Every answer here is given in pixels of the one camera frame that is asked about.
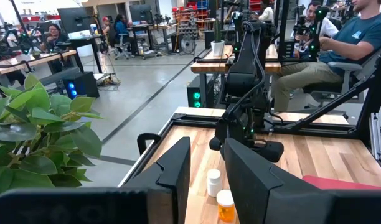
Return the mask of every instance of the concrete floor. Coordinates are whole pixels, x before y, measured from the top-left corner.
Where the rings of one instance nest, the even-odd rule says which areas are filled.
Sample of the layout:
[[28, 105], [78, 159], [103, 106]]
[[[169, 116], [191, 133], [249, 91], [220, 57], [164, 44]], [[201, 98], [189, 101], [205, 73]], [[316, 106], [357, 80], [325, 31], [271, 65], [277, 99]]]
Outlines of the concrete floor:
[[[195, 56], [203, 57], [204, 42], [199, 42]], [[168, 55], [158, 58], [111, 60], [102, 57], [104, 72], [115, 72], [121, 85], [116, 91], [100, 90], [93, 109], [104, 120], [94, 119], [92, 130], [103, 141], [101, 159], [92, 159], [96, 167], [87, 167], [87, 187], [116, 187], [139, 157], [136, 138], [141, 133], [158, 133], [178, 106], [187, 106], [186, 85], [196, 76], [191, 72], [193, 55]], [[93, 57], [82, 58], [86, 71], [97, 71]], [[50, 75], [48, 66], [36, 67], [36, 76]], [[296, 91], [289, 110], [301, 110], [316, 102]], [[346, 103], [338, 107], [355, 124], [362, 105]]]

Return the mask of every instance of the black monitor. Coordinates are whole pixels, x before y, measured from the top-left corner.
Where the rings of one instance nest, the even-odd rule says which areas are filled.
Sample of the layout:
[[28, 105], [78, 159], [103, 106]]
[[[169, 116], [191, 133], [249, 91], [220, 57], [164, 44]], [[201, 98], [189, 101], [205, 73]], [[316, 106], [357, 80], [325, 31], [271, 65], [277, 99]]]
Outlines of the black monitor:
[[153, 23], [152, 8], [150, 5], [142, 4], [129, 6], [129, 11], [133, 22], [147, 21], [148, 23]]
[[66, 33], [90, 30], [93, 18], [90, 17], [84, 7], [58, 9], [63, 29]]

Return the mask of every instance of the wooden tabletop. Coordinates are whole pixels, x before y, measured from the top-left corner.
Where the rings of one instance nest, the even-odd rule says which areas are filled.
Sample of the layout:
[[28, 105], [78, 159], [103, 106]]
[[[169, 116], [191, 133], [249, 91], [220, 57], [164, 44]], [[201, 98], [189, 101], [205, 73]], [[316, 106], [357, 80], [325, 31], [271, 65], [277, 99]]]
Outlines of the wooden tabletop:
[[[204, 116], [220, 116], [224, 110], [207, 108], [178, 108], [176, 113]], [[281, 113], [283, 119], [295, 120], [302, 114]], [[318, 122], [345, 120], [338, 115], [324, 115]], [[192, 144], [189, 196], [186, 224], [222, 223], [218, 218], [217, 201], [207, 195], [207, 171], [218, 169], [222, 174], [223, 188], [229, 189], [225, 161], [217, 151], [209, 149], [214, 129], [174, 126], [150, 159], [149, 167], [183, 136], [189, 136]], [[292, 136], [286, 134], [258, 135], [270, 141], [282, 142], [285, 151], [279, 167], [302, 178], [305, 175], [325, 177], [348, 182], [381, 187], [381, 167], [361, 141], [349, 139]]]
[[[227, 55], [232, 54], [232, 46], [225, 45], [223, 49], [222, 56], [213, 56], [213, 52], [208, 53], [204, 59], [222, 59], [227, 58]], [[271, 44], [266, 50], [266, 58], [278, 58], [278, 53], [276, 52], [276, 47]], [[193, 63], [190, 69], [194, 73], [209, 73], [209, 72], [222, 72], [227, 73], [227, 67], [225, 63]], [[280, 63], [265, 63], [266, 72], [280, 72]]]
[[[74, 55], [74, 54], [76, 54], [76, 51], [75, 50], [70, 50], [68, 52], [63, 53], [62, 55], [64, 57], [67, 57], [67, 56]], [[29, 62], [29, 65], [30, 66], [34, 66], [34, 65], [38, 65], [38, 64], [41, 64], [41, 63], [49, 62], [49, 61], [52, 61], [52, 60], [55, 60], [55, 59], [60, 59], [60, 54], [57, 54], [57, 53], [41, 54], [41, 58], [38, 59], [38, 60], [35, 60], [33, 55], [31, 55], [30, 57], [31, 57], [31, 60], [33, 60], [33, 61]], [[16, 70], [26, 69], [27, 68], [26, 64], [19, 64], [19, 63], [20, 62], [18, 62], [16, 60], [16, 58], [0, 61], [0, 65], [12, 65], [9, 68], [0, 68], [0, 75], [6, 74], [6, 73], [9, 73], [9, 72], [14, 72]]]

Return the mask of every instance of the office chair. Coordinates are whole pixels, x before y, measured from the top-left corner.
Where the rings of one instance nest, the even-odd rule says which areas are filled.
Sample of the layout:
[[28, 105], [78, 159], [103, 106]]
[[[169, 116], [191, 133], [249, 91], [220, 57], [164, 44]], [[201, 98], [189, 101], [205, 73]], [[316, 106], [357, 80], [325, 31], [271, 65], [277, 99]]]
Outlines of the office chair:
[[134, 58], [135, 56], [131, 54], [131, 52], [128, 52], [127, 51], [127, 48], [131, 45], [131, 43], [129, 42], [125, 42], [124, 39], [126, 37], [128, 37], [129, 35], [128, 34], [119, 34], [119, 37], [120, 37], [120, 43], [119, 44], [115, 44], [115, 60], [118, 60], [121, 56], [124, 56], [125, 58], [129, 59], [130, 57], [131, 58]]
[[[376, 51], [362, 65], [354, 63], [329, 62], [329, 65], [334, 68], [340, 68], [345, 71], [342, 83], [315, 83], [303, 88], [304, 93], [309, 93], [315, 101], [319, 103], [318, 107], [324, 106], [324, 102], [330, 102], [338, 96], [347, 92], [358, 82], [364, 81], [374, 73], [376, 67], [376, 59], [381, 54], [381, 49]], [[363, 103], [364, 92], [359, 93], [356, 97], [349, 100], [348, 103]], [[305, 110], [295, 111], [298, 113], [313, 113], [317, 106], [308, 105]], [[329, 114], [343, 114], [345, 119], [348, 118], [345, 111], [332, 110]]]

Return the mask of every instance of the floor line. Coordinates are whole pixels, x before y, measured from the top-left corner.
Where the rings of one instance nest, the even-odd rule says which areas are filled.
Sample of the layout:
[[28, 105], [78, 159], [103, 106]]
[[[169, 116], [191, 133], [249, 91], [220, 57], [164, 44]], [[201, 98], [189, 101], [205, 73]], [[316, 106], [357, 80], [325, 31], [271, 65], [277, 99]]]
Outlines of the floor line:
[[[204, 52], [205, 52], [205, 49], [203, 51], [201, 51], [201, 53], [199, 55], [197, 55], [196, 57], [202, 55], [202, 53], [204, 53]], [[132, 121], [153, 99], [155, 99], [155, 97], [158, 96], [158, 94], [160, 94], [168, 86], [168, 84], [170, 84], [170, 82], [172, 82], [174, 79], [176, 79], [189, 65], [191, 65], [191, 63], [193, 63], [193, 60], [191, 60], [184, 68], [182, 68], [170, 80], [168, 80], [168, 82], [166, 82], [166, 84], [164, 84], [157, 92], [155, 92], [155, 94], [153, 96], [151, 96], [149, 99], [147, 99], [138, 109], [136, 109], [133, 113], [131, 113], [131, 115], [129, 115], [121, 124], [119, 124], [119, 126], [117, 126], [114, 130], [112, 130], [112, 132], [110, 134], [108, 134], [107, 137], [105, 137], [102, 140], [102, 144], [103, 145], [106, 144], [123, 127], [125, 127], [130, 121]]]

